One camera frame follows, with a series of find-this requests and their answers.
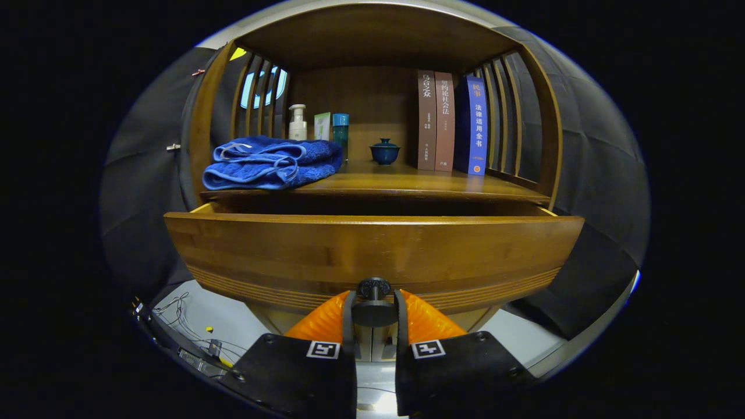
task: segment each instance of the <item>wooden cabinet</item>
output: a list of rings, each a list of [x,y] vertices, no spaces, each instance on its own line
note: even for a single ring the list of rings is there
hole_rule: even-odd
[[[288,191],[205,190],[201,175],[212,155],[215,91],[237,48],[251,54],[246,69],[276,65],[289,74],[288,104],[307,105],[309,133],[315,113],[350,114],[350,161],[339,173]],[[415,169],[416,69],[452,72],[456,78],[481,75],[505,54],[519,54],[535,86],[543,135],[539,178],[504,169],[504,153],[498,152],[505,141],[491,147],[485,177]],[[170,212],[165,222],[204,288],[246,301],[255,312],[274,313],[265,317],[274,316],[280,332],[285,326],[277,326],[282,321],[276,313],[302,316],[373,276],[418,294],[470,329],[483,323],[490,308],[548,286],[574,247],[583,219],[551,212],[562,150],[556,99],[538,61],[515,40],[418,7],[325,7],[229,42],[201,77],[188,152],[203,206]],[[247,87],[249,98],[263,98],[276,86],[274,76],[256,79]],[[509,86],[487,86],[494,118],[505,112]],[[232,132],[276,132],[274,118],[262,117],[275,112],[276,98],[243,111],[238,107],[243,88],[239,79]],[[246,121],[244,132],[235,128],[238,119]],[[258,126],[251,126],[254,120]],[[507,129],[490,129],[490,144],[506,138]],[[371,161],[367,146],[380,137],[402,146],[392,166]]]

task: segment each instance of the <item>blue book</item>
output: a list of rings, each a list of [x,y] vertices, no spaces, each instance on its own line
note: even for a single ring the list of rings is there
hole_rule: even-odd
[[[467,75],[455,90],[455,150],[453,167],[483,176],[486,171],[489,114],[484,80]]]

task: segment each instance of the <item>cabinet top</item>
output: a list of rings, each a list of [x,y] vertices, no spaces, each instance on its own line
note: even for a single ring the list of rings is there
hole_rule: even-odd
[[[345,4],[289,16],[236,39],[288,71],[402,66],[462,74],[519,43],[468,19],[402,4]]]

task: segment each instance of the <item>blue ceramic jar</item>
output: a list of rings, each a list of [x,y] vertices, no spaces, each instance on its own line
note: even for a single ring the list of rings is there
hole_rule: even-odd
[[[398,145],[389,143],[389,141],[390,138],[381,138],[380,143],[370,146],[372,159],[381,166],[389,166],[399,156],[399,150],[401,148]]]

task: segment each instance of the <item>drawer front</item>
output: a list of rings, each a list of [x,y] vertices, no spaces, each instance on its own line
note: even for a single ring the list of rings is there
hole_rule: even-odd
[[[310,312],[366,277],[445,313],[515,300],[548,286],[581,217],[379,217],[169,213],[168,231],[206,289]]]

